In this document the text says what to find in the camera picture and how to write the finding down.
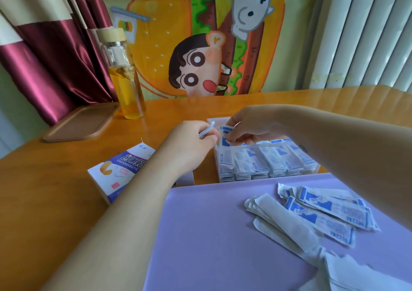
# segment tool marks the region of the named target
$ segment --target plastic container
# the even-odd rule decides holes
[[[228,120],[229,117],[210,118],[208,123],[214,121],[214,127],[219,129]],[[316,174],[320,168],[320,165],[304,153],[290,138],[230,147],[219,146],[219,143],[216,143],[214,154],[221,183]]]
[[[145,100],[124,30],[103,28],[96,33],[102,43],[104,59],[124,117],[135,120],[144,116]]]

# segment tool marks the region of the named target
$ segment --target person's left hand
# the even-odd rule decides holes
[[[203,139],[199,139],[199,133],[208,126],[210,125],[204,121],[180,123],[172,129],[153,156],[172,163],[177,177],[198,168],[220,137],[219,131],[212,128]]]

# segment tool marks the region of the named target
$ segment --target purple tray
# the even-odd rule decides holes
[[[331,174],[179,187],[164,206],[144,290],[291,290],[316,272],[255,229],[244,202],[275,196],[278,182],[292,186],[348,189]],[[356,247],[325,237],[321,244],[359,264],[412,283],[412,232],[373,206],[382,232],[357,231]]]

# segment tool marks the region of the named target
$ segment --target maroon satin curtain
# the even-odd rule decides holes
[[[67,1],[72,19],[12,25],[23,41],[0,46],[0,62],[49,125],[77,106],[116,100],[93,34],[112,26],[106,6],[103,0]],[[12,21],[12,8],[3,3],[0,10]]]

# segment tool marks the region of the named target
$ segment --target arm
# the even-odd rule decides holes
[[[250,106],[228,122],[229,140],[290,137],[356,193],[412,230],[412,129],[304,106]]]
[[[199,139],[208,126],[175,127],[44,290],[142,290],[169,189],[200,165],[219,136],[213,129]]]

